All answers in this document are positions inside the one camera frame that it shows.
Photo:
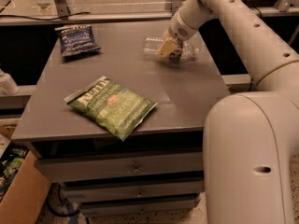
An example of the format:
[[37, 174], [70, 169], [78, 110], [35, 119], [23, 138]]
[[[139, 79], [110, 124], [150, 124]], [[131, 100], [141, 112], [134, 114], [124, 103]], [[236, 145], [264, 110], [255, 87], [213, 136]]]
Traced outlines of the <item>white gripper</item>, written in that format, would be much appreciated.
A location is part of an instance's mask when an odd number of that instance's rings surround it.
[[182, 9], [178, 10], [163, 34], [164, 41], [158, 48], [156, 55], [165, 58], [178, 47], [180, 42], [189, 40], [197, 30], [198, 21], [196, 17]]

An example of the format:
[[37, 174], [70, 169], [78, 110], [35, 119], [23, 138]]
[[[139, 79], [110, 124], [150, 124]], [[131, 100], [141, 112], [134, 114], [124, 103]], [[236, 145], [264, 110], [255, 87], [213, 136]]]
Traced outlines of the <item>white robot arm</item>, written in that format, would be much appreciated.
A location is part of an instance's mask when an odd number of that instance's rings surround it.
[[290, 159], [299, 150], [299, 55], [241, 0], [187, 0], [158, 50], [167, 56], [218, 18], [255, 91], [227, 96], [203, 134], [208, 224], [295, 224]]

